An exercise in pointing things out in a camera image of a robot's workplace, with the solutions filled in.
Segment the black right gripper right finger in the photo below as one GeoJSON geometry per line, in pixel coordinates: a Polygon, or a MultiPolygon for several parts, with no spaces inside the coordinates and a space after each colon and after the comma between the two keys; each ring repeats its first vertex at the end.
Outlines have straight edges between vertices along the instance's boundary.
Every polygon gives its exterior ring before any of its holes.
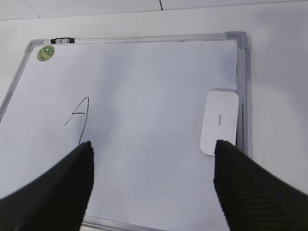
{"type": "Polygon", "coordinates": [[[231,231],[306,231],[308,196],[228,141],[215,147],[214,187],[231,231]]]}

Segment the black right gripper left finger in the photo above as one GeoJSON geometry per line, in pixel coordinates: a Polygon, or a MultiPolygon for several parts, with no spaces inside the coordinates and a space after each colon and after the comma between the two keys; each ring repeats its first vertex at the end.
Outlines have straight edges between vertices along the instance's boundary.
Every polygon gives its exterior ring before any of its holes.
{"type": "Polygon", "coordinates": [[[94,185],[94,149],[83,142],[0,201],[2,231],[78,231],[94,185]]]}

